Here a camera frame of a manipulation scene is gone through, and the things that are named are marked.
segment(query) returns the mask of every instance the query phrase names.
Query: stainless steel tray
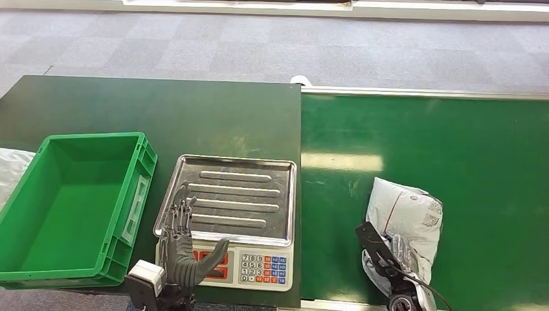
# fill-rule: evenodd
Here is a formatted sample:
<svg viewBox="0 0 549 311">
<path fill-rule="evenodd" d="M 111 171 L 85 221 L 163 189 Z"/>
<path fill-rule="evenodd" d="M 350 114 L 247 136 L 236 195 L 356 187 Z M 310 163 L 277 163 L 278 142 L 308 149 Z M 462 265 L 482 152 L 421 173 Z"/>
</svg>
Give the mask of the stainless steel tray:
<svg viewBox="0 0 549 311">
<path fill-rule="evenodd" d="M 198 199 L 190 226 L 193 238 L 288 246 L 293 239 L 296 174 L 291 161 L 182 155 L 154 233 L 161 235 L 174 192 L 187 181 L 190 196 Z"/>
</svg>

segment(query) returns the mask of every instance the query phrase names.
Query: green plastic crate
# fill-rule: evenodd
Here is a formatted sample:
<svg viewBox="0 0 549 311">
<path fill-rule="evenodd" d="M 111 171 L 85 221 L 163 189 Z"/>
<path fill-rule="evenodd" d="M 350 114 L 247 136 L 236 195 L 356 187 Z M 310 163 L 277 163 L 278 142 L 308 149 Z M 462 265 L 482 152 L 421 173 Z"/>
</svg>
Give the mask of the green plastic crate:
<svg viewBox="0 0 549 311">
<path fill-rule="evenodd" d="M 157 154 L 143 133 L 44 140 L 0 213 L 0 286 L 116 286 Z"/>
</svg>

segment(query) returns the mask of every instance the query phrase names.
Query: robotic thumb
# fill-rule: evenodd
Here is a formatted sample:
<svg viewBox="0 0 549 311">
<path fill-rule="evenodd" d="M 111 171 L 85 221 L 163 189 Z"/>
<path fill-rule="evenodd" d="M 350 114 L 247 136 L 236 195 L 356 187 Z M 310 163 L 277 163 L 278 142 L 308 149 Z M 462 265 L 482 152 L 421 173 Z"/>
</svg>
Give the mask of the robotic thumb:
<svg viewBox="0 0 549 311">
<path fill-rule="evenodd" d="M 228 239 L 223 238 L 219 240 L 214 251 L 198 262 L 197 274 L 205 276 L 209 271 L 213 270 L 223 260 L 228 248 Z"/>
</svg>

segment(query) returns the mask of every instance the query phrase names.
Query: crate handle slot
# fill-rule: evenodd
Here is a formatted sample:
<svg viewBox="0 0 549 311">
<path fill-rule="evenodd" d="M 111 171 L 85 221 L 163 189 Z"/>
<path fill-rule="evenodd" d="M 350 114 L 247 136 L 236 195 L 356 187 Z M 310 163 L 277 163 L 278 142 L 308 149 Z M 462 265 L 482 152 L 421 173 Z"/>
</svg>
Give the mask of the crate handle slot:
<svg viewBox="0 0 549 311">
<path fill-rule="evenodd" d="M 137 182 L 137 189 L 135 190 L 135 195 L 133 197 L 133 202 L 131 203 L 131 209 L 129 210 L 128 220 L 126 220 L 126 225 L 124 226 L 124 231 L 122 232 L 122 238 L 129 245 L 131 245 L 137 230 L 137 220 L 139 219 L 139 214 L 143 209 L 143 201 L 148 185 L 149 180 L 140 175 L 139 181 Z"/>
</svg>

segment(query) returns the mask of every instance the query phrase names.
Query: plastic package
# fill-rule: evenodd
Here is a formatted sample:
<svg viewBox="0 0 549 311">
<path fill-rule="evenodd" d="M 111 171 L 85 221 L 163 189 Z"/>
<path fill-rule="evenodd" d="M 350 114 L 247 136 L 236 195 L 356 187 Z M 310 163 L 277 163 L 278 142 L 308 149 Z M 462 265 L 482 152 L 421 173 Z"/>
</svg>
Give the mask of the plastic package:
<svg viewBox="0 0 549 311">
<path fill-rule="evenodd" d="M 442 228 L 442 203 L 427 191 L 375 178 L 366 221 L 371 222 L 405 271 L 431 281 Z M 362 254 L 364 272 L 386 295 L 389 281 L 375 272 L 370 256 Z"/>
<path fill-rule="evenodd" d="M 0 148 L 0 211 L 27 170 L 34 152 Z"/>
</svg>

